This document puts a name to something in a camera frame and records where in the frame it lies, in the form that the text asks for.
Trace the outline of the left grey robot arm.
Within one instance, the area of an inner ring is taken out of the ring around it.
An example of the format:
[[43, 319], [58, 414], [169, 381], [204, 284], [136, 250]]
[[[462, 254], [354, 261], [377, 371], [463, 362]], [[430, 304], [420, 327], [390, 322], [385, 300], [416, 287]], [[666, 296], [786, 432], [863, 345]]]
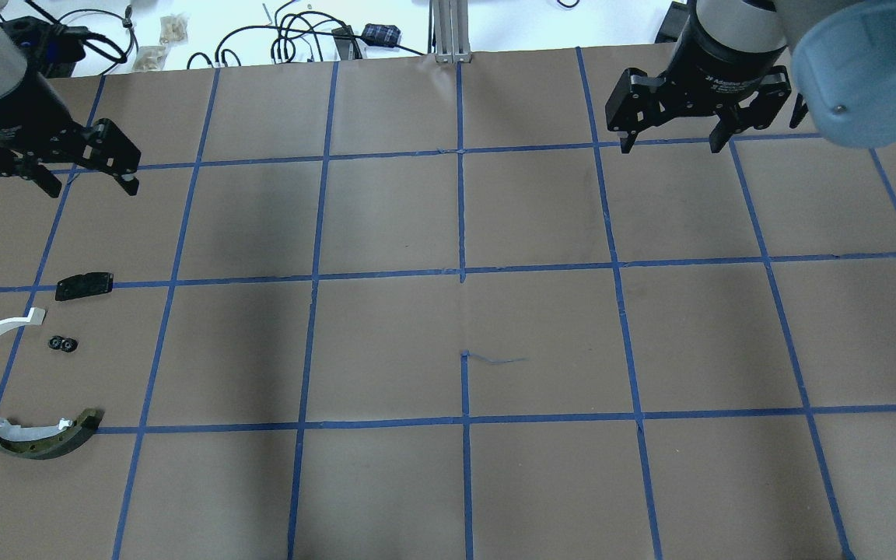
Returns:
[[109, 118], [75, 121], [38, 64], [0, 24], [0, 177], [34, 182], [50, 198], [61, 193], [52, 164], [75, 164], [113, 177], [138, 194], [140, 149]]

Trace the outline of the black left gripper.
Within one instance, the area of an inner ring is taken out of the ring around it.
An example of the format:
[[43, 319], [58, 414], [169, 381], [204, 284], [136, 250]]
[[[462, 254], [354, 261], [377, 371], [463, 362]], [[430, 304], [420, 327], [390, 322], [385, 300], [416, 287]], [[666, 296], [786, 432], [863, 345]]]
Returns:
[[0, 175], [28, 178], [50, 198], [63, 184], [47, 166], [77, 164], [115, 178], [138, 195], [138, 146], [110, 118], [90, 125], [71, 116], [56, 89], [40, 74], [20, 74], [0, 88]]

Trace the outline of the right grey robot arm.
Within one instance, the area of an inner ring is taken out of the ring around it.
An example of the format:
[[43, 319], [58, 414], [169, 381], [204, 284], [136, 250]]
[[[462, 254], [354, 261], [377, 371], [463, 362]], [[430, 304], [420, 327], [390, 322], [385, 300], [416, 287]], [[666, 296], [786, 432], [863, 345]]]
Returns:
[[667, 68], [627, 68], [605, 105], [627, 153], [640, 132], [717, 117], [721, 152], [764, 130], [794, 99], [789, 125], [811, 117], [843, 148], [896, 143], [896, 1], [689, 1]]

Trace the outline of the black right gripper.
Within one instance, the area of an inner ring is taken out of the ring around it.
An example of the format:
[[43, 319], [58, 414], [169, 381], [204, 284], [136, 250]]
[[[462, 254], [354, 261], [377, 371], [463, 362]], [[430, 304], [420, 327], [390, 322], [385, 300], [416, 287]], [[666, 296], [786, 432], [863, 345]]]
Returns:
[[709, 135], [720, 153], [734, 135], [765, 130], [792, 95], [787, 47], [776, 12], [690, 12], [659, 75], [626, 68], [605, 104], [608, 131], [620, 152], [632, 152], [640, 132], [675, 118], [718, 117]]

